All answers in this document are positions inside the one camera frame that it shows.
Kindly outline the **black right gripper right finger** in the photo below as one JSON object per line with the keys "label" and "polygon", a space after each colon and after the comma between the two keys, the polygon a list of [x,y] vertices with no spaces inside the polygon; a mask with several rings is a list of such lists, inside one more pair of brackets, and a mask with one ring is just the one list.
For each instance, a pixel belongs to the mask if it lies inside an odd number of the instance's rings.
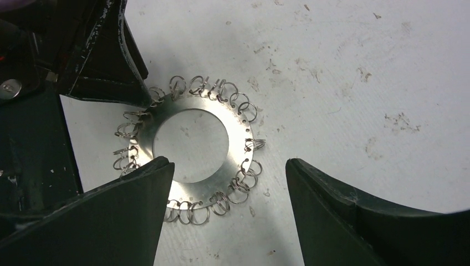
{"label": "black right gripper right finger", "polygon": [[468,265],[469,211],[403,206],[302,159],[285,164],[305,265]]}

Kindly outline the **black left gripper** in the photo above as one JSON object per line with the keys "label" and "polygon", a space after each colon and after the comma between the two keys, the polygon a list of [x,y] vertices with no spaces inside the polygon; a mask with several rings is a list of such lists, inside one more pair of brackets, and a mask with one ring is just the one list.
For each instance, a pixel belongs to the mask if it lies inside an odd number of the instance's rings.
{"label": "black left gripper", "polygon": [[84,101],[146,108],[149,72],[125,18],[127,1],[1,1],[1,102],[45,81]]}

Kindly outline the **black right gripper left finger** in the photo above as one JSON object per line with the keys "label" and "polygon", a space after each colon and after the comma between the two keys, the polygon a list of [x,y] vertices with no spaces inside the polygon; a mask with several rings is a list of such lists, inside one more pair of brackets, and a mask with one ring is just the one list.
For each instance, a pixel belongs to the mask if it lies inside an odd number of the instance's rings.
{"label": "black right gripper left finger", "polygon": [[174,171],[160,156],[44,211],[1,214],[1,264],[153,265]]}

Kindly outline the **metal disc with key rings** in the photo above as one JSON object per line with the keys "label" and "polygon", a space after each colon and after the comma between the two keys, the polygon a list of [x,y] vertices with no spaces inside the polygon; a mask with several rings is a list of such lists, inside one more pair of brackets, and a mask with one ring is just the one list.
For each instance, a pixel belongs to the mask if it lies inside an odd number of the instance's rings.
{"label": "metal disc with key rings", "polygon": [[225,79],[211,83],[209,77],[201,75],[186,81],[175,75],[168,86],[168,93],[156,86],[150,88],[151,104],[147,109],[124,112],[126,122],[117,127],[115,135],[127,140],[128,146],[114,152],[113,169],[126,175],[153,160],[157,132],[173,116],[192,110],[213,115],[226,131],[227,154],[207,178],[194,183],[173,181],[166,205],[168,213],[164,216],[167,223],[179,221],[197,226],[197,210],[205,211],[203,222],[208,223],[212,214],[225,216],[233,205],[244,203],[243,199],[234,199],[235,195],[249,198],[263,171],[253,155],[266,141],[253,136],[251,124],[258,109],[235,83]]}

